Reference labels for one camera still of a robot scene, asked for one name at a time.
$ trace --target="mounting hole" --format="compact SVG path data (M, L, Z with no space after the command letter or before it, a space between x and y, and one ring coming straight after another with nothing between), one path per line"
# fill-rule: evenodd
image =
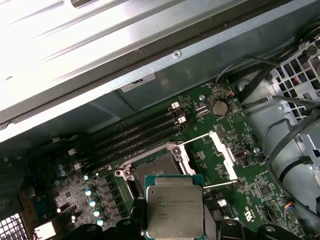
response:
M317 158L320 158L320 151L318 149L313 149L312 151Z

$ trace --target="motherboard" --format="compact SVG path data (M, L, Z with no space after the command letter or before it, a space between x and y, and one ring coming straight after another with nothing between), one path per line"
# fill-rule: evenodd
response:
M35 160L30 172L42 184L34 205L43 221L64 214L68 232L87 223L107 229L144 197L145 176L201 174L204 185L216 185L203 192L211 213L301 237L265 160L228 81L207 83Z

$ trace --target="vent grille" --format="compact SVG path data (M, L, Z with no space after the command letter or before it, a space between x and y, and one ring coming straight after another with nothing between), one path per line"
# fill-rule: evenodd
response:
M19 213L0 221L1 240L28 240L27 232Z
M320 101L320 40L305 46L282 62L274 80L278 90L286 97ZM289 103L297 120L303 119L305 107Z

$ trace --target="white sticker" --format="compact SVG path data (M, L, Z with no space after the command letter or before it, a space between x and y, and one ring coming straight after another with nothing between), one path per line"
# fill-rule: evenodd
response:
M121 88L121 90L126 93L132 89L135 89L136 87L141 86L142 84L146 84L152 80L156 79L156 75L154 73L151 73L148 76L145 76L144 78L141 78L137 81L134 81L132 83L129 83L128 85L125 85Z

